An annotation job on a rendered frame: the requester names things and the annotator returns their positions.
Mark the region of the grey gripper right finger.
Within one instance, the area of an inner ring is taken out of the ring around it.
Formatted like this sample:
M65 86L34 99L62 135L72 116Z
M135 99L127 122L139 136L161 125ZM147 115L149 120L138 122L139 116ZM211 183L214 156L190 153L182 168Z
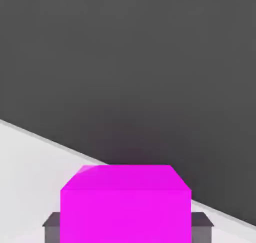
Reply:
M191 213L191 243L212 243L214 224L204 212Z

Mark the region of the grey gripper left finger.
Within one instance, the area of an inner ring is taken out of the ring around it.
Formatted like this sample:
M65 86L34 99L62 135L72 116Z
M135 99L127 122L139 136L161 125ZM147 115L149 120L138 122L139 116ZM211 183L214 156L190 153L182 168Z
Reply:
M42 227L44 227L44 243L60 243L60 212L52 212Z

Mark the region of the small magenta cube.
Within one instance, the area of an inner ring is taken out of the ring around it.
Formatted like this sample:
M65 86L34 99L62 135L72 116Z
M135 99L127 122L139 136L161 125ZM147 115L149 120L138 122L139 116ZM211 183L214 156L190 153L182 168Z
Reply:
M191 243L191 199L170 165L85 165L60 191L60 243Z

